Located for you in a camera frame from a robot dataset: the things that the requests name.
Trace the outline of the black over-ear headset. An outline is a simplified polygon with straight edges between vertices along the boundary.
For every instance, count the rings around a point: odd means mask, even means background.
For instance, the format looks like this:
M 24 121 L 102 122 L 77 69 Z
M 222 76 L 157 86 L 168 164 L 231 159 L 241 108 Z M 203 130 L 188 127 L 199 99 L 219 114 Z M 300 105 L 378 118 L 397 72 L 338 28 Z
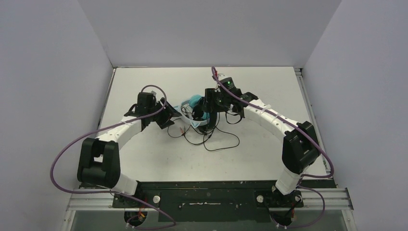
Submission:
M 192 107 L 191 119 L 196 124 L 198 123 L 198 125 L 195 126 L 198 131 L 203 135 L 207 135 L 216 128 L 219 115 L 210 109 L 207 103 L 197 102 Z

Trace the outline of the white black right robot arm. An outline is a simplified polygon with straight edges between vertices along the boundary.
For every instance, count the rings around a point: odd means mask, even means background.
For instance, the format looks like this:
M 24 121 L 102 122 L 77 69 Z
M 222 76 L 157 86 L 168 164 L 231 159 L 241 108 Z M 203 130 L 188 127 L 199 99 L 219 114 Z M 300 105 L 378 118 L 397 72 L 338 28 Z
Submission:
M 290 202 L 305 171 L 320 156 L 314 126 L 306 121 L 299 123 L 272 110 L 251 92 L 243 93 L 235 87 L 232 78 L 221 80 L 216 88 L 205 89 L 204 96 L 194 95 L 187 100 L 192 108 L 191 118 L 203 121 L 201 130 L 215 128 L 220 113 L 232 112 L 268 130 L 282 142 L 283 171 L 275 183 L 273 202 L 284 206 Z

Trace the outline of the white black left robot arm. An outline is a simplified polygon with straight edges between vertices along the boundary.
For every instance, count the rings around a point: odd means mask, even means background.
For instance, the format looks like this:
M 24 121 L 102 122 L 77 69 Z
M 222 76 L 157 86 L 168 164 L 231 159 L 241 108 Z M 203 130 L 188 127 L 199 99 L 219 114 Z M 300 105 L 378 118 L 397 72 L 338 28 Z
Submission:
M 160 129 L 165 129 L 174 124 L 173 117 L 180 115 L 164 98 L 158 100 L 155 92 L 140 92 L 137 102 L 124 114 L 119 126 L 82 142 L 77 179 L 123 193 L 132 207 L 140 206 L 144 194 L 137 189 L 137 180 L 121 172 L 119 151 L 150 123 L 155 122 Z

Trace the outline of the black cable pink green plugs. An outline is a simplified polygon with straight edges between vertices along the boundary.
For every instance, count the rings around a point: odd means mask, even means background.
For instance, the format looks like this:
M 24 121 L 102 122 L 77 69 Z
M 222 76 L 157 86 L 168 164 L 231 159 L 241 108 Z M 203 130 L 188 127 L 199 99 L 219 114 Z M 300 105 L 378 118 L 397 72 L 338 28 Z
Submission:
M 217 120 L 215 128 L 205 132 L 187 125 L 180 118 L 173 121 L 174 124 L 166 129 L 167 136 L 184 141 L 190 146 L 202 146 L 208 152 L 220 152 L 236 148 L 241 144 L 238 135 L 223 129 L 221 119 Z

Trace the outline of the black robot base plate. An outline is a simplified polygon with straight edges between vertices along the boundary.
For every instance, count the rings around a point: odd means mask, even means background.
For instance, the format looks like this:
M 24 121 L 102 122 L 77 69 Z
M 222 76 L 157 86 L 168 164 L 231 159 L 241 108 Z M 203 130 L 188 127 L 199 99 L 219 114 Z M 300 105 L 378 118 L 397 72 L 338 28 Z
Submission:
M 177 222 L 269 222 L 292 218 L 302 208 L 302 194 L 282 195 L 275 181 L 142 182 L 135 197 L 169 214 Z

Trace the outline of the teal cat ear headphones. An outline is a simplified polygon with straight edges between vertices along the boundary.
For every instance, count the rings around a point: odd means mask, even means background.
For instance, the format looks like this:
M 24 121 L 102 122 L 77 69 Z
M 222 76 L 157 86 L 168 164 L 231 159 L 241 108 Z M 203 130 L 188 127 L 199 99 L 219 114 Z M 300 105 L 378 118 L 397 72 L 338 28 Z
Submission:
M 181 119 L 193 128 L 208 124 L 209 115 L 204 112 L 204 100 L 204 96 L 193 95 L 184 100 L 178 107 L 181 113 Z

